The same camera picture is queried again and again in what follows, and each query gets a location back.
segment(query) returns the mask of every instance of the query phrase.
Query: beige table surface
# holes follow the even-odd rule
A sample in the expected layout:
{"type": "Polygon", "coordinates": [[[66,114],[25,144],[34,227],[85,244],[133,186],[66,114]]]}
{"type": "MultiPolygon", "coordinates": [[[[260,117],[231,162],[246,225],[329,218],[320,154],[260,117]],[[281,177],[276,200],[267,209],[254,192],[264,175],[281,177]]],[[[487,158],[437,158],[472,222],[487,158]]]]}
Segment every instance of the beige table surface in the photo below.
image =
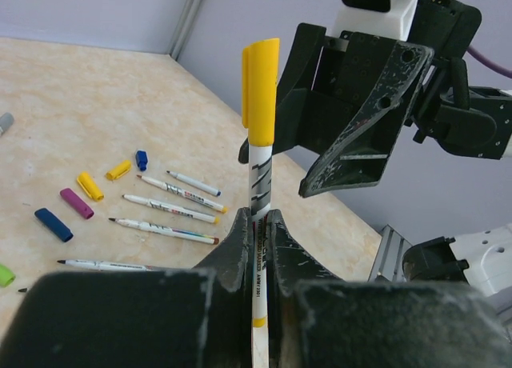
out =
{"type": "MultiPolygon", "coordinates": [[[[247,168],[237,161],[246,137],[240,117],[167,55],[0,38],[0,114],[15,123],[0,137],[0,264],[16,280],[0,288],[0,336],[23,295],[51,271],[70,270],[62,258],[194,266],[213,246],[128,229],[108,217],[147,220],[224,238],[237,208],[247,202],[247,168]],[[105,173],[144,149],[145,174],[172,182],[172,169],[222,191],[228,206],[217,225],[128,202],[122,194],[214,211],[136,179],[136,166],[110,182],[105,173]],[[76,177],[87,171],[102,189],[87,199],[76,177]],[[60,198],[70,187],[95,211],[82,219],[60,198]],[[60,242],[34,217],[53,211],[74,233],[60,242]]],[[[331,194],[298,196],[304,170],[284,154],[274,157],[272,207],[283,212],[294,238],[344,279],[366,280],[380,237],[331,194]]],[[[255,334],[254,364],[265,365],[265,329],[255,334]]]]}

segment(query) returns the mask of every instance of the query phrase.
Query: gray cap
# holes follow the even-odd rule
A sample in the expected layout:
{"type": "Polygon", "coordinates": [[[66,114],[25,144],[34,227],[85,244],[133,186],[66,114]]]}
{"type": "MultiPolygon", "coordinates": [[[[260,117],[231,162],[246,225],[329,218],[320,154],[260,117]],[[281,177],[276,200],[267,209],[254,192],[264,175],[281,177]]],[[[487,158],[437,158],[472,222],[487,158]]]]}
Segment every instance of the gray cap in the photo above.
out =
{"type": "Polygon", "coordinates": [[[6,132],[10,126],[13,125],[13,122],[14,122],[14,117],[12,114],[10,114],[9,112],[5,112],[1,117],[0,117],[0,134],[3,134],[4,132],[6,132]]]}

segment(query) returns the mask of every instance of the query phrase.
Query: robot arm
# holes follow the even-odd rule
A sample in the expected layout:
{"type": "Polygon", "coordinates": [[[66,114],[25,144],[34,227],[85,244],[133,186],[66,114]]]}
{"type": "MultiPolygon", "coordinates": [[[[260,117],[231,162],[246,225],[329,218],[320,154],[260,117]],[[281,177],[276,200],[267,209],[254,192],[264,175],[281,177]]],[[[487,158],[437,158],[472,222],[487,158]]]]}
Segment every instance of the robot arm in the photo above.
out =
{"type": "MultiPolygon", "coordinates": [[[[445,151],[512,155],[512,97],[469,87],[480,12],[455,0],[343,0],[330,36],[301,24],[278,84],[274,154],[319,155],[299,194],[378,184],[403,125],[445,151]]],[[[238,157],[247,162],[247,143],[238,157]]]]}

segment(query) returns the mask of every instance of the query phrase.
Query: wall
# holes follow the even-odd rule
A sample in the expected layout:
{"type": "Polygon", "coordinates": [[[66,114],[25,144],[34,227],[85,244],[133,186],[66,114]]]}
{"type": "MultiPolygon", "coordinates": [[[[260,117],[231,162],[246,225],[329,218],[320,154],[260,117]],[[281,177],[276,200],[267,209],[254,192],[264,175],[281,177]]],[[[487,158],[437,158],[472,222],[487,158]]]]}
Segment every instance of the wall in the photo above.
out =
{"type": "MultiPolygon", "coordinates": [[[[512,67],[509,0],[461,1],[484,13],[475,45],[512,67]]],[[[297,24],[330,27],[340,6],[341,0],[205,0],[180,63],[239,112],[242,48],[280,37],[282,70],[297,24]]],[[[473,85],[512,89],[510,80],[471,58],[467,63],[473,85]]],[[[512,159],[457,158],[432,140],[414,143],[413,135],[404,128],[379,186],[336,195],[374,228],[389,223],[412,242],[512,222],[512,159]]],[[[316,157],[303,149],[289,155],[305,169],[316,157]]]]}
{"type": "Polygon", "coordinates": [[[0,36],[166,53],[185,0],[0,0],[0,36]]]}

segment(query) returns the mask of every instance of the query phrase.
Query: blue cap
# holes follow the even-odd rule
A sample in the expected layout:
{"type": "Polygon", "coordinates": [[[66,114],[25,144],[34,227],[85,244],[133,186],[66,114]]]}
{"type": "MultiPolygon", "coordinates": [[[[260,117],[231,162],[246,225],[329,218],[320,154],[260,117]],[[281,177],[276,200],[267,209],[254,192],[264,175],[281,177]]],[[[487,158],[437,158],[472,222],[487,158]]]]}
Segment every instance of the blue cap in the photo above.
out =
{"type": "Polygon", "coordinates": [[[58,238],[63,242],[68,242],[72,239],[73,234],[71,230],[61,222],[57,216],[48,211],[47,208],[41,208],[34,212],[36,218],[38,218],[46,228],[51,230],[58,238]]]}
{"type": "Polygon", "coordinates": [[[12,126],[14,123],[14,117],[9,112],[5,112],[0,117],[0,135],[2,135],[4,132],[7,132],[7,130],[12,126]]]}
{"type": "Polygon", "coordinates": [[[138,150],[135,154],[135,161],[140,170],[146,170],[147,168],[147,154],[144,150],[138,150]]]}

